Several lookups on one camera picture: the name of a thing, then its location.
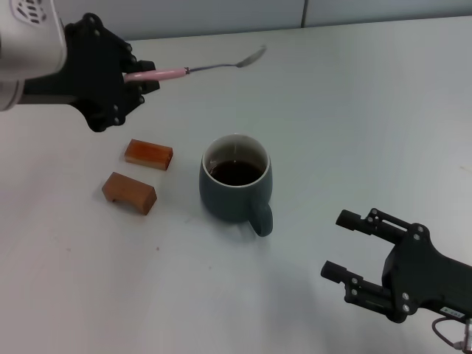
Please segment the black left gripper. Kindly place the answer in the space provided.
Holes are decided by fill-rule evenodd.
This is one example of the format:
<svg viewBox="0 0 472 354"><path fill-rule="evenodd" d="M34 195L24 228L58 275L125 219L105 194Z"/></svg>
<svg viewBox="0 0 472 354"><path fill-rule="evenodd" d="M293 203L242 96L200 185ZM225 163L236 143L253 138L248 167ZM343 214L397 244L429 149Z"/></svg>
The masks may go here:
<svg viewBox="0 0 472 354"><path fill-rule="evenodd" d="M56 74L26 80L23 105L70 105L94 132L123 125L126 116L160 89L154 80L126 80L124 74L156 69L153 61L137 60L132 47L87 13L64 28L67 59Z"/></svg>

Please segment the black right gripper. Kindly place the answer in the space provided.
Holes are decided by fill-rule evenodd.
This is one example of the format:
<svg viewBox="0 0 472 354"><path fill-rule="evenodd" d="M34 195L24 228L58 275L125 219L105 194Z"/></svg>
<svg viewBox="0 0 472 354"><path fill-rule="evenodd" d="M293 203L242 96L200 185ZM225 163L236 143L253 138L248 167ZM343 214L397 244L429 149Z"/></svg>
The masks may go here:
<svg viewBox="0 0 472 354"><path fill-rule="evenodd" d="M344 284L345 302L395 323L404 322L420 308L461 323L471 318L471 267L438 252L426 226L376 208L365 218L343 209L336 225L394 244L384 265L383 287L330 261L323 265L322 277Z"/></svg>

